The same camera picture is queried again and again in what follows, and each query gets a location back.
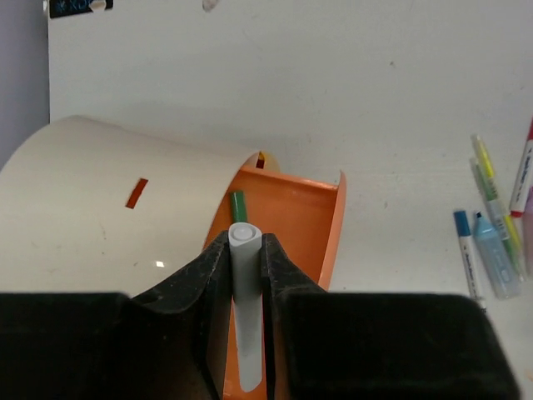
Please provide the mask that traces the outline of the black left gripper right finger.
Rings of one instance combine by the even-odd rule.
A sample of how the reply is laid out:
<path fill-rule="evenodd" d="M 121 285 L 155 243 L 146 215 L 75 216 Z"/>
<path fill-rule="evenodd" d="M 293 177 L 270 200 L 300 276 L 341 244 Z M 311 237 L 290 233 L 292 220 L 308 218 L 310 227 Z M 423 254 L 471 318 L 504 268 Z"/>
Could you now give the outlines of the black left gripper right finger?
<path fill-rule="evenodd" d="M 461 295 L 328 292 L 262 238 L 270 399 L 517 399 L 496 333 Z"/>

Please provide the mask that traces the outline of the green capped white marker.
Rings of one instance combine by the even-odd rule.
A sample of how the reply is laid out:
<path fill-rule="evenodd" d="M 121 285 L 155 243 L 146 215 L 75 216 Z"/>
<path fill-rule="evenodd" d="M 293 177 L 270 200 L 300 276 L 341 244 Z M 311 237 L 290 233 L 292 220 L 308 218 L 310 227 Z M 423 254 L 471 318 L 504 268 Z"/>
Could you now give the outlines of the green capped white marker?
<path fill-rule="evenodd" d="M 247 223 L 247 205 L 243 191 L 235 191 L 229 194 L 230 205 L 232 209 L 233 223 Z"/>

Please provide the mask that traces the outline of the white grey marker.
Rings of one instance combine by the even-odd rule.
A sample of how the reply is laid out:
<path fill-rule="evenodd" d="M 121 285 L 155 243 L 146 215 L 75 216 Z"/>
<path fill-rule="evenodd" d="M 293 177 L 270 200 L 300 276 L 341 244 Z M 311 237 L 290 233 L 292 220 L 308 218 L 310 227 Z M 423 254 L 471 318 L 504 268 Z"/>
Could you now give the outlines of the white grey marker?
<path fill-rule="evenodd" d="M 262 232 L 248 222 L 236 222 L 228 238 L 238 376 L 242 391 L 249 393 L 262 381 Z"/>

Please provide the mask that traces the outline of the orange top drawer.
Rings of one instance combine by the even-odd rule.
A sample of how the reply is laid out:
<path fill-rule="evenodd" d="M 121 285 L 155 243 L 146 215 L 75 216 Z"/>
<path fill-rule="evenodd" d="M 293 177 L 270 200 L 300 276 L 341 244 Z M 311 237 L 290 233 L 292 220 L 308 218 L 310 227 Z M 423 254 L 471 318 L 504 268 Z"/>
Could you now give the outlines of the orange top drawer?
<path fill-rule="evenodd" d="M 215 213 L 204 248 L 232 223 L 229 193 L 243 191 L 248 222 L 263 233 L 273 233 L 288 258 L 323 289 L 330 286 L 342 220 L 346 206 L 346 177 L 338 184 L 312 181 L 280 172 L 243 167 L 230 183 Z M 237 371 L 237 340 L 232 304 L 227 344 L 223 399 L 267 399 L 266 368 L 262 381 L 251 392 L 243 392 Z M 326 344 L 325 325 L 301 326 L 298 339 L 315 339 L 310 350 Z"/>

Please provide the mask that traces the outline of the red capped white marker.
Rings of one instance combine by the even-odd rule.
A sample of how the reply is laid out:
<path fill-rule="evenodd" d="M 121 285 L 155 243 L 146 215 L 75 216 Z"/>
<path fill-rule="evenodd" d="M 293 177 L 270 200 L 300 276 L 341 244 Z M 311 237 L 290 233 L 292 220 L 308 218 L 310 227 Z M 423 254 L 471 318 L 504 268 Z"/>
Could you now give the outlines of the red capped white marker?
<path fill-rule="evenodd" d="M 515 186 L 513 188 L 510 213 L 514 218 L 520 218 L 526 208 L 528 192 L 532 182 L 532 130 L 530 127 L 526 139 L 526 145 L 518 168 Z"/>

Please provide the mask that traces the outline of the cream cylindrical drawer organizer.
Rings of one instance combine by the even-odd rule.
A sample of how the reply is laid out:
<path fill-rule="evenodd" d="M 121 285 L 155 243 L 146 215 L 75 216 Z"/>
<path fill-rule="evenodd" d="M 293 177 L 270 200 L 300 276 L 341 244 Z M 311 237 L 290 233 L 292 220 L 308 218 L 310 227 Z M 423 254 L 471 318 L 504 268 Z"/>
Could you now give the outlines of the cream cylindrical drawer organizer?
<path fill-rule="evenodd" d="M 1 171 L 1 289 L 148 290 L 200 254 L 233 178 L 258 156 L 87 117 L 47 125 Z"/>

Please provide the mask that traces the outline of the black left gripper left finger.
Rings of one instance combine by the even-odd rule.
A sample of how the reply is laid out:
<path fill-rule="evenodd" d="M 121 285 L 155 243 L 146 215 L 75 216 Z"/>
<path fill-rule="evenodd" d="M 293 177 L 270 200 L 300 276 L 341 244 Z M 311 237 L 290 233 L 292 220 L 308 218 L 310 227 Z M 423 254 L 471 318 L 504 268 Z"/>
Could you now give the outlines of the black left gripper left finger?
<path fill-rule="evenodd" d="M 1 296 L 4 399 L 220 399 L 228 237 L 149 290 Z"/>

